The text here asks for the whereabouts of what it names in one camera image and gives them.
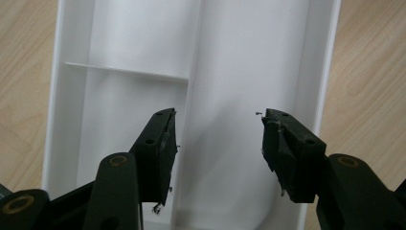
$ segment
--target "wooden table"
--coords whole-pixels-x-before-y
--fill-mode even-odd
[[[16,191],[40,187],[56,4],[0,2],[0,182]],[[321,137],[391,190],[406,178],[406,1],[343,0]]]

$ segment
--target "wooden surface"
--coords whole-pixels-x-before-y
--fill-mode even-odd
[[[391,190],[406,178],[406,1],[343,0],[321,137]],[[305,229],[320,229],[314,204]]]
[[[0,1],[0,182],[39,188],[56,1]],[[322,139],[390,189],[406,177],[406,1],[343,0]],[[309,206],[305,229],[320,229]]]

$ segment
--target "round joint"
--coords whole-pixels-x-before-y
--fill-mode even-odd
[[[3,206],[3,213],[16,214],[26,208],[30,207],[34,203],[35,198],[32,195],[21,195],[14,198]]]
[[[351,157],[347,157],[347,156],[341,156],[338,157],[338,162],[344,166],[350,167],[350,168],[358,168],[359,164],[358,161],[354,160]]]
[[[111,166],[117,167],[117,166],[121,166],[123,164],[125,164],[125,162],[128,160],[128,158],[126,156],[123,155],[116,155],[110,158],[110,160],[108,161],[108,163]]]

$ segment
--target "black plastic part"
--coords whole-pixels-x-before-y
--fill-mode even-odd
[[[406,210],[406,179],[399,185],[399,187],[394,191],[394,195],[397,200],[403,205]]]
[[[177,152],[175,110],[152,115],[129,152],[135,154],[141,202],[166,204],[170,176]]]
[[[371,168],[345,154],[328,158],[317,205],[322,229],[406,229],[406,210]]]
[[[134,155],[109,155],[99,165],[83,229],[142,229],[140,205]]]
[[[325,161],[326,144],[290,114],[266,109],[262,153],[296,203],[312,203]]]
[[[0,229],[47,229],[49,227],[48,194],[42,190],[25,190],[0,200]]]
[[[88,183],[74,191],[51,201],[51,229],[70,230],[81,229],[86,214],[87,203],[93,189],[93,183]]]
[[[0,184],[0,199],[12,194],[12,192],[4,185]]]

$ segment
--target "white plastic tray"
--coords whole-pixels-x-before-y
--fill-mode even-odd
[[[149,229],[302,229],[255,112],[319,131],[339,0],[59,1],[43,189],[95,178],[150,116],[178,111],[167,206]]]

